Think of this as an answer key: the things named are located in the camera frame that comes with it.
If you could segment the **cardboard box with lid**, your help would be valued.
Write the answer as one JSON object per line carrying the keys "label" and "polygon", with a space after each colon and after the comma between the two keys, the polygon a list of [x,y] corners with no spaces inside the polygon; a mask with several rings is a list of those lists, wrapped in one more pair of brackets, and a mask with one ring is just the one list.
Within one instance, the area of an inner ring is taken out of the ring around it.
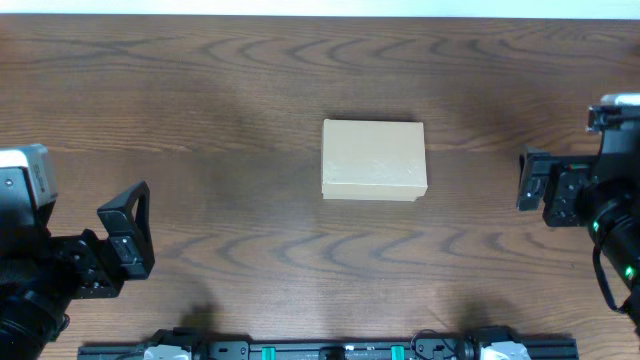
{"label": "cardboard box with lid", "polygon": [[421,122],[324,121],[321,192],[325,200],[414,202],[427,189]]}

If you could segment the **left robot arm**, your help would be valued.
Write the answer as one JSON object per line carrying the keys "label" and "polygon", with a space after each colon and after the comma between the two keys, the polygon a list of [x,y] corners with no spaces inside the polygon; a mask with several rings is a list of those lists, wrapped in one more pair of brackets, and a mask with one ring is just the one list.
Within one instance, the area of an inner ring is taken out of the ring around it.
{"label": "left robot arm", "polygon": [[141,181],[102,205],[108,236],[90,229],[54,237],[54,205],[31,193],[1,198],[1,356],[36,359],[57,340],[74,300],[117,297],[125,282],[145,280],[155,264],[150,190]]}

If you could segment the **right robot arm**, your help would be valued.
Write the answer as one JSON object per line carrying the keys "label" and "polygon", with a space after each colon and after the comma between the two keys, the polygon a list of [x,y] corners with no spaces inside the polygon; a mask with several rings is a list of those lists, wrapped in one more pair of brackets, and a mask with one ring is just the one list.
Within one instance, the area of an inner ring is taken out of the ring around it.
{"label": "right robot arm", "polygon": [[639,324],[639,112],[593,109],[587,130],[601,134],[596,155],[555,156],[534,147],[520,155],[516,206],[544,206],[550,228],[582,227],[607,306]]}

